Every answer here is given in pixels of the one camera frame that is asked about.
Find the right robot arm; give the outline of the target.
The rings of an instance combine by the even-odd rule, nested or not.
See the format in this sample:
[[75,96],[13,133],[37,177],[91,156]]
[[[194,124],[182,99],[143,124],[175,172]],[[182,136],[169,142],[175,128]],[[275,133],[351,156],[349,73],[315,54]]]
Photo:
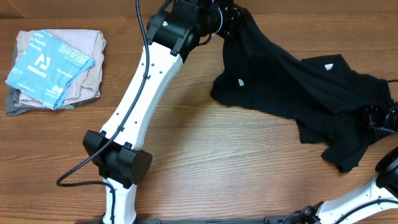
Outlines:
[[[375,135],[397,133],[397,102],[366,108],[364,120]],[[397,208],[397,148],[387,153],[375,167],[376,175],[348,194],[285,217],[283,223],[355,223],[384,210]]]

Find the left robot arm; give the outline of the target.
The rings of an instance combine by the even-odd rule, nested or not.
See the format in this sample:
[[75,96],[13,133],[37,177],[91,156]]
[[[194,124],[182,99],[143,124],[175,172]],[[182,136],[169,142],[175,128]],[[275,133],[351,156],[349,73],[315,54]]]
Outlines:
[[152,162],[142,146],[164,91],[202,37],[234,35],[242,10],[233,1],[166,1],[149,19],[140,64],[121,102],[100,131],[83,138],[106,187],[100,223],[135,222],[137,185]]

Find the black t-shirt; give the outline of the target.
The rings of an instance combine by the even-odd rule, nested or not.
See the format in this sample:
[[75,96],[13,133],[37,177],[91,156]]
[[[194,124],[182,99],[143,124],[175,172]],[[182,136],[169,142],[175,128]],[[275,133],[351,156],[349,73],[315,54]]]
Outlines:
[[322,159],[341,173],[358,166],[378,140],[365,112],[394,104],[387,80],[352,70],[340,54],[295,58],[262,33],[247,9],[224,41],[223,63],[214,100],[294,119],[300,142],[325,143]]

